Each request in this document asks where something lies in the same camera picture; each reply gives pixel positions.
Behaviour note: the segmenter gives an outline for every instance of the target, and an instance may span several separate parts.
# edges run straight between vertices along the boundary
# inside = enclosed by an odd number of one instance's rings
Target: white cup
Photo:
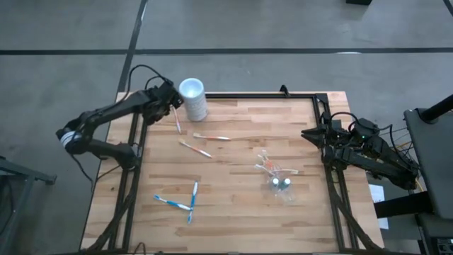
[[[185,79],[179,84],[179,94],[184,98],[184,107],[189,120],[201,121],[206,118],[205,88],[199,79]]]

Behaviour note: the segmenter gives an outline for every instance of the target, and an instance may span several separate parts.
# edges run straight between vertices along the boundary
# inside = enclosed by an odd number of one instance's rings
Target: wooden table
[[[332,113],[349,111],[345,92],[328,92],[328,98]],[[149,252],[337,251],[320,152],[300,137],[301,130],[316,126],[311,101],[208,102],[209,115],[200,123],[188,121],[184,107],[178,109],[183,135],[176,132],[172,115],[149,127],[130,251],[139,242],[144,242]],[[350,118],[339,118],[347,127]],[[126,142],[131,119],[127,116],[113,121],[108,142]],[[232,141],[199,140],[192,137],[194,132],[226,136]],[[179,145],[180,138],[209,152],[214,159]],[[282,168],[299,170],[291,177],[296,194],[293,203],[284,205],[271,195],[265,174],[253,168],[262,149]],[[103,162],[99,174],[115,165],[114,161]],[[382,247],[365,172],[351,167],[345,178],[353,215]],[[188,212],[153,199],[158,194],[190,205],[194,181],[200,185],[191,225],[187,224]],[[82,247],[92,244],[111,220],[119,182],[118,170],[96,184]],[[344,219],[342,226],[348,246]]]

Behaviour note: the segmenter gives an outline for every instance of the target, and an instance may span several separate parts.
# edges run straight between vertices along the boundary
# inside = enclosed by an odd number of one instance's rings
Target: toothbrush
[[[192,147],[192,146],[188,145],[183,139],[179,139],[179,143],[184,145],[184,146],[186,146],[186,147],[189,147],[189,148],[193,149],[196,152],[199,152],[199,153],[205,155],[206,157],[209,157],[210,159],[212,159],[212,156],[209,153],[207,153],[207,152],[205,152],[205,151],[203,151],[201,149],[198,149],[198,148],[195,148],[195,147]]]
[[[176,113],[176,109],[171,106],[171,108],[173,109],[173,114],[175,115],[175,121],[176,121],[176,129],[178,130],[178,133],[179,135],[181,135],[181,126],[179,125],[179,119],[178,119],[178,114]]]
[[[160,201],[162,201],[164,203],[168,203],[169,205],[175,206],[177,208],[181,208],[181,209],[188,210],[188,211],[192,210],[187,205],[181,205],[180,203],[176,203],[176,202],[173,202],[173,201],[165,200],[165,199],[161,198],[158,195],[154,195],[154,199],[160,200]]]
[[[198,181],[196,181],[195,184],[193,185],[192,201],[190,202],[190,208],[192,210],[189,212],[189,217],[187,218],[188,224],[190,224],[192,222],[192,213],[193,213],[193,207],[195,206],[195,196],[197,195],[197,189],[198,189]]]
[[[203,136],[199,133],[193,133],[193,137],[196,137],[196,138],[204,138],[204,139],[209,139],[209,140],[222,140],[222,141],[231,141],[231,139],[229,139],[228,137],[207,137],[207,136]]]

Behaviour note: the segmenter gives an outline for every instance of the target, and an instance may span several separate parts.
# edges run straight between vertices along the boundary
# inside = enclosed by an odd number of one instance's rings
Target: gray floor
[[[137,48],[453,44],[453,17],[442,0],[374,0],[368,8],[343,2],[154,0]],[[0,50],[127,49],[138,8],[139,0],[1,1]],[[90,184],[55,131],[80,112],[113,102],[124,61],[124,55],[0,56],[0,154],[58,175],[54,186],[34,187],[14,254],[78,249]],[[292,91],[346,91],[354,113],[395,128],[404,126],[405,109],[429,106],[453,91],[453,56],[442,53],[137,56],[132,64],[139,63],[176,84],[200,78],[207,91],[276,91],[281,84]],[[148,76],[137,72],[133,89]],[[96,137],[105,139],[106,132],[100,127]],[[95,176],[98,160],[80,158]],[[400,249],[402,243],[392,244],[398,234],[383,234],[386,245]]]

